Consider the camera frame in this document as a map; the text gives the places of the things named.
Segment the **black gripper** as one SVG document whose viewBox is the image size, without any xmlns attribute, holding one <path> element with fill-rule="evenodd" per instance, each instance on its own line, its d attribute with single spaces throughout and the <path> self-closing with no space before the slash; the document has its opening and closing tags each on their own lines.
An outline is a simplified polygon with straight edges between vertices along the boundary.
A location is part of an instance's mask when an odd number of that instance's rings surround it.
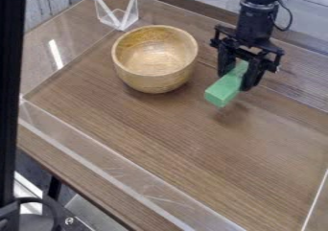
<svg viewBox="0 0 328 231">
<path fill-rule="evenodd" d="M 239 39 L 235 30 L 223 25 L 216 25 L 214 30 L 210 46 L 218 50 L 218 76 L 222 77 L 234 68 L 236 58 L 248 61 L 240 82 L 240 90 L 248 91 L 256 86 L 265 71 L 278 71 L 283 49 L 269 39 Z"/>
</svg>

